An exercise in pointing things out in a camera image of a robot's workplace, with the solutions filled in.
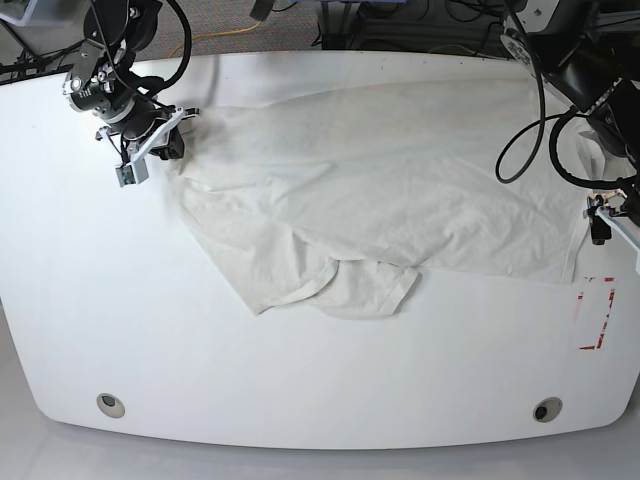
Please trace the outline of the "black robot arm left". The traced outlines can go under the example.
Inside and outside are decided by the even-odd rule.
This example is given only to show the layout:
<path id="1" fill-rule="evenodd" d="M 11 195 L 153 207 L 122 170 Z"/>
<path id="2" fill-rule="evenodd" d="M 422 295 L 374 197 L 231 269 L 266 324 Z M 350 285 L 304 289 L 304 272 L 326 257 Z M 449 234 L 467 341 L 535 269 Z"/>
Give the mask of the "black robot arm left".
<path id="1" fill-rule="evenodd" d="M 568 29 L 508 29 L 508 48 L 532 69 L 534 94 L 554 88 L 561 114 L 529 120 L 528 86 L 501 80 L 442 80 L 321 92 L 259 109 L 210 111 L 198 123 L 183 173 L 206 215 L 252 211 L 311 232 L 482 229 L 562 231 L 585 214 L 639 217 L 637 176 L 581 178 L 576 141 L 564 128 L 582 118 L 616 156 L 639 161 L 639 92 L 616 55 Z M 618 190 L 610 210 L 604 195 Z"/>

